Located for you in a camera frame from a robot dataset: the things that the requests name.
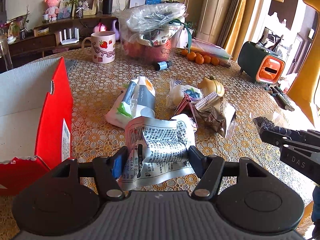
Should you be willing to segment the white printed snack bag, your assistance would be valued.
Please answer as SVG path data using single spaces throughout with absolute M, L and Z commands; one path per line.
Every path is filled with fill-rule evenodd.
M 189 147 L 195 146 L 195 122 L 186 114 L 171 120 L 140 116 L 125 127 L 128 159 L 118 179 L 126 191 L 194 173 Z

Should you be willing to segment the white blue tissue pack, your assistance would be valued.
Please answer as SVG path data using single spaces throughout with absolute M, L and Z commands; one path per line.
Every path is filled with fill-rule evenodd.
M 109 124 L 124 129 L 137 117 L 155 118 L 155 97 L 156 91 L 151 81 L 145 76 L 139 76 L 129 82 L 105 119 Z

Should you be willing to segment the blueberry bread packet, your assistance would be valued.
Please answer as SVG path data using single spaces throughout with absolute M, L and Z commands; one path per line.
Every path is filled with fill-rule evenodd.
M 184 85 L 180 80 L 170 79 L 170 90 L 166 97 L 166 106 L 176 108 L 185 95 L 188 95 L 192 103 L 197 103 L 203 98 L 200 89 L 191 85 Z

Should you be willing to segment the grey remote control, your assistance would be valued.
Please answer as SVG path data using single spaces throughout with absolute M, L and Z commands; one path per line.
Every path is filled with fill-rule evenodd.
M 275 97 L 278 105 L 285 110 L 293 112 L 295 109 L 292 107 L 289 98 L 284 94 L 284 92 L 277 86 L 271 86 L 270 90 L 272 95 Z

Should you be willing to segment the yellow giraffe chair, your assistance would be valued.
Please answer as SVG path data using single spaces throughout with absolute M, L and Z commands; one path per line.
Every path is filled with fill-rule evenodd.
M 292 99 L 313 124 L 319 126 L 318 111 L 315 104 L 316 90 L 319 85 L 319 25 L 316 28 L 310 50 L 287 96 Z

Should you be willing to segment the orange mandarin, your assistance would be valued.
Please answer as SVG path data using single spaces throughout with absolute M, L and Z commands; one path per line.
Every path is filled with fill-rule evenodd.
M 220 64 L 220 60 L 217 57 L 211 57 L 211 64 L 214 66 L 218 66 Z
M 188 54 L 187 50 L 184 49 L 184 50 L 181 51 L 181 55 L 186 56 L 187 54 Z
M 197 57 L 197 55 L 196 55 L 196 53 L 193 52 L 193 51 L 191 51 L 191 52 L 189 52 L 189 53 L 187 54 L 187 59 L 188 59 L 189 61 L 195 61 L 196 57 Z
M 203 56 L 202 55 L 197 55 L 196 56 L 196 58 L 195 58 L 195 62 L 197 63 L 197 64 L 203 64 L 204 63 L 204 58 L 203 58 Z
M 211 63 L 211 57 L 208 55 L 203 55 L 204 63 L 210 64 Z

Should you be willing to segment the red cardboard box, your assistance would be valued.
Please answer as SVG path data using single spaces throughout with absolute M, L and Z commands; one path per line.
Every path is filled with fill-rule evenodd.
M 72 110 L 63 57 L 1 74 L 1 195 L 19 194 L 71 157 Z

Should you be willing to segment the grey folded cloth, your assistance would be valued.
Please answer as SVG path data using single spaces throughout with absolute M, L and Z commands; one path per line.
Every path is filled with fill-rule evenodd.
M 71 72 L 72 68 L 77 64 L 77 62 L 77 60 L 65 59 L 65 67 L 67 70 L 67 74 Z

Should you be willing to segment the small blue label bottle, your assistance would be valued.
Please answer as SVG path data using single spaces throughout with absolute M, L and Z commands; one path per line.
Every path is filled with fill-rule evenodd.
M 172 61 L 161 61 L 153 64 L 156 71 L 165 70 L 172 66 Z

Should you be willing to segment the pink strawberry mug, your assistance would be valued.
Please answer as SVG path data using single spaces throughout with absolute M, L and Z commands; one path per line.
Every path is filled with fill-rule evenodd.
M 85 42 L 91 43 L 91 50 L 85 50 Z M 111 63 L 116 58 L 116 34 L 114 31 L 99 31 L 82 41 L 81 49 L 97 64 Z

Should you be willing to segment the white router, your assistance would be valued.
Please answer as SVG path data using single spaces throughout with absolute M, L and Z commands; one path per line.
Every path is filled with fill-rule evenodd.
M 62 46 L 76 44 L 80 41 L 79 29 L 63 29 L 59 31 L 59 41 Z

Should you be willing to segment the clear plastic bag bin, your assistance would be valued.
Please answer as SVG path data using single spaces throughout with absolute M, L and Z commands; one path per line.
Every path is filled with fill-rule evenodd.
M 183 3 L 158 3 L 116 10 L 121 55 L 129 61 L 152 65 L 170 61 L 185 23 Z

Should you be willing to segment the pink round bag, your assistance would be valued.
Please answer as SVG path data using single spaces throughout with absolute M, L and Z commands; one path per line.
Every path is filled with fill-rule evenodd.
M 101 31 L 107 31 L 107 27 L 99 22 L 94 28 L 93 28 L 93 32 L 96 33 L 96 32 L 101 32 Z

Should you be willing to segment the purple vase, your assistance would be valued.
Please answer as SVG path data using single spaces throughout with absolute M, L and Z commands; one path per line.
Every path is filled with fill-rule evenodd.
M 119 27 L 119 21 L 118 20 L 113 20 L 111 30 L 116 35 L 116 41 L 119 41 L 120 40 L 120 27 Z

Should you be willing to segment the wooden tv cabinet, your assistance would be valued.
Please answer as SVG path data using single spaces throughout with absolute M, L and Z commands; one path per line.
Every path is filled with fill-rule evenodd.
M 93 28 L 99 23 L 111 30 L 112 22 L 117 18 L 113 15 L 89 15 L 82 18 L 66 18 L 44 23 L 33 29 L 33 35 L 9 45 L 10 55 L 18 57 L 27 54 L 44 53 L 48 50 L 63 48 L 60 39 L 65 36 L 75 36 L 75 29 L 79 29 L 79 42 L 70 44 L 71 48 L 80 48 L 84 38 L 93 33 Z

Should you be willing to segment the black speaker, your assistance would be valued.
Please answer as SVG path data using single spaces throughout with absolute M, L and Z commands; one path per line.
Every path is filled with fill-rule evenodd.
M 110 15 L 112 14 L 113 0 L 102 0 L 102 14 Z

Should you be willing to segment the framed photo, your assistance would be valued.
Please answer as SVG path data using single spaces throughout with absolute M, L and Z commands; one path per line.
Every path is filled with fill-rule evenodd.
M 97 13 L 98 0 L 85 0 L 83 3 L 83 16 L 91 16 Z

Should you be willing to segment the pink pig plush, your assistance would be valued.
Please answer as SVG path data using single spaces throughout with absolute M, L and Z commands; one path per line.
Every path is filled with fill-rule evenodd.
M 59 13 L 60 0 L 44 0 L 47 5 L 45 15 L 48 15 L 48 21 L 57 20 L 57 14 Z

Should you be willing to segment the potted grass plant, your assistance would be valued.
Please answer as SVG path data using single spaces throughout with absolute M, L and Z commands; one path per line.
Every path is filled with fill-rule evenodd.
M 84 3 L 87 0 L 66 0 L 65 5 L 72 5 L 75 9 L 74 18 L 82 18 L 84 15 Z

